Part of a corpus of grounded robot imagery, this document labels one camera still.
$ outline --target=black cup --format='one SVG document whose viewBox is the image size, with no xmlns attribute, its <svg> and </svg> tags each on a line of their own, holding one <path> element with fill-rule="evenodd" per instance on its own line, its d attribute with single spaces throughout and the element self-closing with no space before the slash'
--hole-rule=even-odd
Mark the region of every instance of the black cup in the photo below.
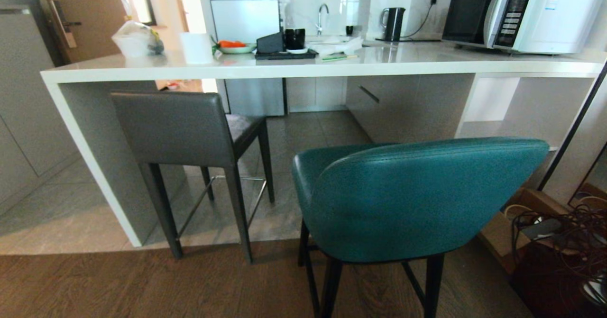
<svg viewBox="0 0 607 318">
<path fill-rule="evenodd" d="M 285 46 L 289 50 L 299 50 L 305 47 L 305 29 L 286 29 Z"/>
</svg>

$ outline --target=microwave control panel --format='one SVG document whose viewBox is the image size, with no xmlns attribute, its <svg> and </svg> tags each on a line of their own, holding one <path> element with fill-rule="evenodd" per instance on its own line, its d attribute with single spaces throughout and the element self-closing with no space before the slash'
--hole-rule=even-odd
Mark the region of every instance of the microwave control panel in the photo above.
<svg viewBox="0 0 607 318">
<path fill-rule="evenodd" d="M 529 0 L 508 0 L 495 45 L 513 46 Z"/>
</svg>

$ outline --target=bar stool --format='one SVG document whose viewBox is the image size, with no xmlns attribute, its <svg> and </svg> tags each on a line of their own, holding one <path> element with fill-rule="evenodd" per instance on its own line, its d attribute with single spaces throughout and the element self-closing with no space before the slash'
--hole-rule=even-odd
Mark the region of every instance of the bar stool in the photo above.
<svg viewBox="0 0 607 318">
<path fill-rule="evenodd" d="M 270 202 L 275 201 L 265 118 L 226 115 L 217 93 L 111 93 L 110 97 L 175 258 L 183 256 L 179 238 L 200 201 L 177 232 L 159 164 L 201 167 L 206 185 L 203 196 L 207 193 L 211 200 L 212 182 L 220 176 L 211 178 L 208 167 L 224 169 L 240 242 L 251 263 L 248 227 L 266 184 Z M 266 182 L 247 222 L 238 159 L 255 138 L 259 140 Z"/>
<path fill-rule="evenodd" d="M 470 241 L 548 154 L 538 139 L 475 138 L 302 152 L 293 178 L 315 316 L 328 318 L 343 264 L 399 262 L 426 318 L 438 305 L 444 254 Z M 312 235 L 316 245 L 308 246 Z M 327 256 L 321 300 L 310 251 Z M 427 260 L 425 293 L 408 261 Z"/>
</svg>

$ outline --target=chair backrest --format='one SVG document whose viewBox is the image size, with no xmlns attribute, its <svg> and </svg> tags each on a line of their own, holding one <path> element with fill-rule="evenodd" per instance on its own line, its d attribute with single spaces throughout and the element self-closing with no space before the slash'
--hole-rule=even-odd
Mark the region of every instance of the chair backrest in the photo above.
<svg viewBox="0 0 607 318">
<path fill-rule="evenodd" d="M 226 167 L 236 162 L 217 93 L 111 93 L 137 163 Z"/>
<path fill-rule="evenodd" d="M 444 253 L 471 240 L 547 153 L 538 139 L 473 138 L 351 154 L 317 180 L 306 223 L 347 262 Z"/>
</svg>

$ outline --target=microwave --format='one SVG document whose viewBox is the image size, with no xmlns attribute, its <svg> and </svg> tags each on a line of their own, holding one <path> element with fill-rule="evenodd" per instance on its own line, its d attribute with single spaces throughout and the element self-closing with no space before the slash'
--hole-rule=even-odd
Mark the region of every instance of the microwave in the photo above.
<svg viewBox="0 0 607 318">
<path fill-rule="evenodd" d="M 511 53 L 578 53 L 602 0 L 451 0 L 442 40 Z"/>
</svg>

